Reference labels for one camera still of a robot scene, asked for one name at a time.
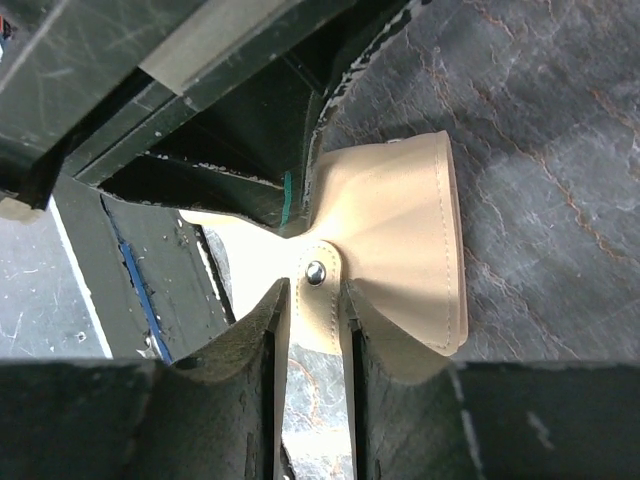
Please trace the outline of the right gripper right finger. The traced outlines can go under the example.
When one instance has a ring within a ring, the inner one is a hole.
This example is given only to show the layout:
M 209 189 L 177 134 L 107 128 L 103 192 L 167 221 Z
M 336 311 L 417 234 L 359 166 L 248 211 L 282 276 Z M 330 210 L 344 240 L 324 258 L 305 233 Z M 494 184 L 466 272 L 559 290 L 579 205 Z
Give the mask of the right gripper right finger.
M 351 281 L 340 343 L 358 479 L 635 479 L 635 362 L 469 362 L 404 332 Z

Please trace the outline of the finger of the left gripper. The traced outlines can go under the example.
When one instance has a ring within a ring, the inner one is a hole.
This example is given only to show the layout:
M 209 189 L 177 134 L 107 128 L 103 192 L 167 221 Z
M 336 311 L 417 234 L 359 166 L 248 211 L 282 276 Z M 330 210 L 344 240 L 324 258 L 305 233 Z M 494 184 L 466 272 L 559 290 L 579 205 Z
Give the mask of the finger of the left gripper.
M 211 163 L 142 155 L 99 189 L 130 203 L 239 217 L 273 233 L 301 233 L 310 223 L 290 170 L 271 181 Z

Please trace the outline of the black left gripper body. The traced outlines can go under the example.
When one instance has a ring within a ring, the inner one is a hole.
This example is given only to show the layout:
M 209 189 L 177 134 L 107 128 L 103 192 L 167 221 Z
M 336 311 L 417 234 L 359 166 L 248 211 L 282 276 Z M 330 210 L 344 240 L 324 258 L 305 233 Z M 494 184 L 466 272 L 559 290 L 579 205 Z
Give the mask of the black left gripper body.
M 64 175 L 104 193 L 99 184 L 137 157 L 162 155 L 271 181 L 290 170 L 304 208 L 323 114 L 414 10 L 5 1 L 1 206 L 42 210 Z

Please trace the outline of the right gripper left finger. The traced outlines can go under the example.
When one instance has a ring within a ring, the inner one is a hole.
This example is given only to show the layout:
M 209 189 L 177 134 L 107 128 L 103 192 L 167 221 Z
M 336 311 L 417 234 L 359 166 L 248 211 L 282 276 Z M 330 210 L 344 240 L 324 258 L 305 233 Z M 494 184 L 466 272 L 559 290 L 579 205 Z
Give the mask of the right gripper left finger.
M 173 365 L 1 365 L 5 479 L 272 479 L 279 462 L 289 283 Z

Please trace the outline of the beige leather card holder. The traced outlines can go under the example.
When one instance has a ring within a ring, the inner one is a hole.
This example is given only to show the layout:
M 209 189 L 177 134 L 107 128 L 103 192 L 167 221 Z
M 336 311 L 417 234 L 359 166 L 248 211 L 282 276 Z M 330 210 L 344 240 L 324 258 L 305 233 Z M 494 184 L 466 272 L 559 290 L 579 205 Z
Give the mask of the beige leather card holder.
M 185 210 L 182 217 L 220 238 L 237 319 L 276 280 L 290 281 L 292 339 L 306 349 L 339 353 L 339 293 L 347 280 L 377 312 L 442 355 L 467 339 L 459 198 L 446 132 L 321 156 L 310 226 L 293 237 L 231 214 Z

